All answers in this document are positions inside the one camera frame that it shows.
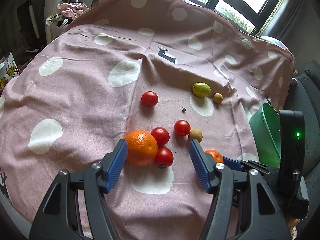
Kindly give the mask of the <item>small orange right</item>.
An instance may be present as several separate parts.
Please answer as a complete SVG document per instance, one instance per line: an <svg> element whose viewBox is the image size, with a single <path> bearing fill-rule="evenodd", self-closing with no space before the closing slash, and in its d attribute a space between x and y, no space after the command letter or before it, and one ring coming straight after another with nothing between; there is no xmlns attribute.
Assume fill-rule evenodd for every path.
<svg viewBox="0 0 320 240"><path fill-rule="evenodd" d="M210 154L216 163L223 163L223 157L217 150L206 150L205 153Z"/></svg>

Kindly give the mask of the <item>red tomato near front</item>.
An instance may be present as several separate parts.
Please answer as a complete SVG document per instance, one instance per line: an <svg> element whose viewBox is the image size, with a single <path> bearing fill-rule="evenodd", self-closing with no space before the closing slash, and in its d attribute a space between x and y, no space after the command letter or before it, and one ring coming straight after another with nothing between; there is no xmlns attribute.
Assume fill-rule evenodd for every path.
<svg viewBox="0 0 320 240"><path fill-rule="evenodd" d="M161 147L158 149L156 157L153 163L159 168L167 168L174 162L174 155L170 149L167 147Z"/></svg>

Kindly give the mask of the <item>printed paper bag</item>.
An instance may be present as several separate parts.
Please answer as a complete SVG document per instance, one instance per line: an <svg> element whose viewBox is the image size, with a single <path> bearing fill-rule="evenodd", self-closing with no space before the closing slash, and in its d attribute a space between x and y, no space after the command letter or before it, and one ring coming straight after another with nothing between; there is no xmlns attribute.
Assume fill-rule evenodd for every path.
<svg viewBox="0 0 320 240"><path fill-rule="evenodd" d="M15 63L12 52L8 57L2 57L0 63L0 89L3 90L5 85L13 78L19 76L17 64Z"/></svg>

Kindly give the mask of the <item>pink crumpled clothes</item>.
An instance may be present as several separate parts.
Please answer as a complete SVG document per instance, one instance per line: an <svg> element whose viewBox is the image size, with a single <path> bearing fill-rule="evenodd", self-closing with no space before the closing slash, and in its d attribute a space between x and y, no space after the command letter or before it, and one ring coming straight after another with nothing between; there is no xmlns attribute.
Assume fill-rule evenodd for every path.
<svg viewBox="0 0 320 240"><path fill-rule="evenodd" d="M61 13L66 18L70 18L71 20L75 20L85 12L89 10L89 8L84 3L61 3L56 6L59 13Z"/></svg>

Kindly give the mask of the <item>green lime far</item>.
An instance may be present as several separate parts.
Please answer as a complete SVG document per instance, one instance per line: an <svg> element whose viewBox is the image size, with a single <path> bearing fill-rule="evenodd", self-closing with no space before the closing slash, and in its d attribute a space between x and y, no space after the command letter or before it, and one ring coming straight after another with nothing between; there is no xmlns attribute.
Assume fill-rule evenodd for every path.
<svg viewBox="0 0 320 240"><path fill-rule="evenodd" d="M211 88L208 84L203 82L197 82L192 85L193 93L199 98L205 98L210 95Z"/></svg>

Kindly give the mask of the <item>dark grey sofa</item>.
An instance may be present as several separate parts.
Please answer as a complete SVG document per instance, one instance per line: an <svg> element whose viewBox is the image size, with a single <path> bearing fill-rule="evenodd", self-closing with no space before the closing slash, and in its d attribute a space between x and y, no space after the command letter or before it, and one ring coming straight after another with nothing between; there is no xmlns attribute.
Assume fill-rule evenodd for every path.
<svg viewBox="0 0 320 240"><path fill-rule="evenodd" d="M305 121L305 158L303 174L319 163L319 63L309 62L304 73L293 79L285 110L301 111Z"/></svg>

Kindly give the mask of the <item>large orange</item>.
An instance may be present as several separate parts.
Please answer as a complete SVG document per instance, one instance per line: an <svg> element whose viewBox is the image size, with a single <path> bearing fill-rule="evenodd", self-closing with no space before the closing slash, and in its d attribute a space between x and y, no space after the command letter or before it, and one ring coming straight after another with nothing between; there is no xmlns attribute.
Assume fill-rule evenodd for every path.
<svg viewBox="0 0 320 240"><path fill-rule="evenodd" d="M127 133L127 162L135 166L147 166L153 162L158 146L156 139L145 130L134 130Z"/></svg>

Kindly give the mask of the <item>pink polka dot cloth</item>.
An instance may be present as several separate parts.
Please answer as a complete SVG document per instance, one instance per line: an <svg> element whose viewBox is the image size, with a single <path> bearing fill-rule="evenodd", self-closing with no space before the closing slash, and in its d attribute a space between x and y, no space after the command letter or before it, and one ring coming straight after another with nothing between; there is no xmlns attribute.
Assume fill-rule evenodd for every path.
<svg viewBox="0 0 320 240"><path fill-rule="evenodd" d="M108 209L121 239L198 239L212 195L175 122L200 129L205 150L257 160L249 117L266 101L283 107L294 61L283 45L184 0L98 0L4 88L2 205L28 236L61 169L87 169L127 133L161 126L173 164L126 163ZM209 96L193 93L197 82L210 86ZM157 94L156 106L142 105L147 91Z"/></svg>

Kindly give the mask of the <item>red tomato centre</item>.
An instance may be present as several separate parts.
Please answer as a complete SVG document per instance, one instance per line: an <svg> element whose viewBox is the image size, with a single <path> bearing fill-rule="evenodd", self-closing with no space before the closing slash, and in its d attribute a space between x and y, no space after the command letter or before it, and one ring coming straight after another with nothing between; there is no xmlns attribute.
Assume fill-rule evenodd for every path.
<svg viewBox="0 0 320 240"><path fill-rule="evenodd" d="M174 132L177 136L184 137L190 133L190 130L190 124L185 120L178 120L174 124Z"/></svg>

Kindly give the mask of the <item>green plastic bowl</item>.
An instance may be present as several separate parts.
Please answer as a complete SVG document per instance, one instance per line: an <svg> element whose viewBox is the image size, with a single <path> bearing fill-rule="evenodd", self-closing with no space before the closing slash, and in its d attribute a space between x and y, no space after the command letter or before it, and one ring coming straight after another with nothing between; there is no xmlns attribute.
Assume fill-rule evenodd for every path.
<svg viewBox="0 0 320 240"><path fill-rule="evenodd" d="M280 117L277 111L269 103L264 102L250 118L249 125L260 162L280 168Z"/></svg>

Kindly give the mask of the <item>red tomato beside orange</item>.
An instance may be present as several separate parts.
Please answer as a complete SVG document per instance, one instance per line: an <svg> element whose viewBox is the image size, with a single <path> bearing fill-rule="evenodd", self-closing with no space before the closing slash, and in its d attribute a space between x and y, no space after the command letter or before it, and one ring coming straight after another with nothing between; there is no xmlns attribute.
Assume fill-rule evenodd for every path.
<svg viewBox="0 0 320 240"><path fill-rule="evenodd" d="M158 147L164 146L170 140L169 132L163 127L156 127L151 131L151 135L157 141Z"/></svg>

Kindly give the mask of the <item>red tomato far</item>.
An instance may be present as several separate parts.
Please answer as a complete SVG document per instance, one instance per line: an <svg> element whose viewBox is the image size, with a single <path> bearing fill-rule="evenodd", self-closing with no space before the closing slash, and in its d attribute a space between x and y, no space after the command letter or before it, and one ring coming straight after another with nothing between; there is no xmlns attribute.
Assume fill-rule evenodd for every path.
<svg viewBox="0 0 320 240"><path fill-rule="evenodd" d="M147 91L142 94L141 103L146 107L154 107L158 103L158 96L153 91Z"/></svg>

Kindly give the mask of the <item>brown longan near tomato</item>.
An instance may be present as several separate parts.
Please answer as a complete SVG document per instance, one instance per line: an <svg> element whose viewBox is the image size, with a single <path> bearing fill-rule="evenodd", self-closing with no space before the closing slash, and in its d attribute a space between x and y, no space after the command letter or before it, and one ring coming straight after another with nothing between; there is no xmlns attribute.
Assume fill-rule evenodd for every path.
<svg viewBox="0 0 320 240"><path fill-rule="evenodd" d="M198 128L192 128L189 132L188 135L188 140L192 141L192 140L197 140L198 142L201 142L203 139L203 133L200 129Z"/></svg>

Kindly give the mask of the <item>brown longan far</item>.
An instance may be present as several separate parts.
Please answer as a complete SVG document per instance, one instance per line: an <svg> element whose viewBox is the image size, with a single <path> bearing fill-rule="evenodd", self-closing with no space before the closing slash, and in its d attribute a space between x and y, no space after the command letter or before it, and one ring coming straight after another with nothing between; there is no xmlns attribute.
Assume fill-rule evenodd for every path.
<svg viewBox="0 0 320 240"><path fill-rule="evenodd" d="M220 93L215 93L213 95L213 102L216 104L221 104L223 102L223 96Z"/></svg>

